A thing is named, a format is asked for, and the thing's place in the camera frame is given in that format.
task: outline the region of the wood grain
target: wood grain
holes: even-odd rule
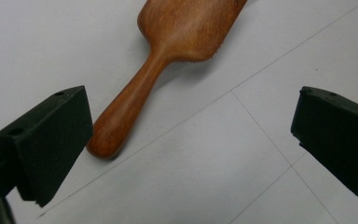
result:
[[[94,124],[88,151],[114,158],[122,149],[164,68],[203,62],[223,43],[246,0],[148,0],[138,26],[150,46],[145,64]]]

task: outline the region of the wooden handle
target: wooden handle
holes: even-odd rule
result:
[[[92,155],[111,159],[121,150],[158,76],[168,65],[160,55],[151,50],[138,73],[98,117],[87,144]]]

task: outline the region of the white tile floor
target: white tile floor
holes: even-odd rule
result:
[[[94,119],[142,65],[145,1],[0,0],[0,129],[85,85]],[[358,0],[248,0],[206,63],[161,76],[115,161],[82,152],[18,223],[358,223],[358,198],[290,134],[298,91],[358,103]]]

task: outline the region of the screw hole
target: screw hole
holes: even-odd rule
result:
[[[61,95],[64,95],[64,93],[63,93],[63,91],[60,91],[60,92],[55,93],[54,95],[61,96]]]
[[[19,135],[22,132],[24,132],[24,130],[22,128],[17,128],[17,129],[11,130],[8,134],[15,136],[15,135]]]

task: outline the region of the wooden paddle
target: wooden paddle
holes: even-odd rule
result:
[[[246,0],[147,0],[138,16],[138,26],[150,46],[148,58],[95,122],[88,151],[99,158],[114,158],[164,68],[173,62],[210,59],[245,3]]]

